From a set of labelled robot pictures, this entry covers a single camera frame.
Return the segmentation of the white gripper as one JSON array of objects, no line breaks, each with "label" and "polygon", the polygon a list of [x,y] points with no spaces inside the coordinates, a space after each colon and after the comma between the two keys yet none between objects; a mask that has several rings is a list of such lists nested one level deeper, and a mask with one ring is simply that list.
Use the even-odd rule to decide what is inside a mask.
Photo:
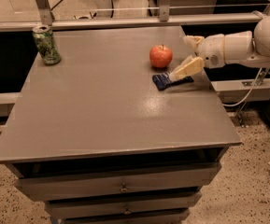
[{"label": "white gripper", "polygon": [[183,42],[196,51],[199,57],[188,56],[170,74],[172,82],[200,73],[204,66],[209,69],[222,68],[224,61],[224,35],[211,35],[206,38],[199,35],[185,35]]}]

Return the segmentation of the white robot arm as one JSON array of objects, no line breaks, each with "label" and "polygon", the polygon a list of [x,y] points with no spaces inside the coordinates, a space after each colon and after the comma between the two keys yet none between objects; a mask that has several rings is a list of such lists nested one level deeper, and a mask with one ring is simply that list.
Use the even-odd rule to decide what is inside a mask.
[{"label": "white robot arm", "polygon": [[172,81],[200,73],[203,68],[222,68],[241,64],[251,68],[270,68],[270,16],[263,17],[253,32],[210,35],[185,35],[184,43],[193,49],[179,66],[168,74]]}]

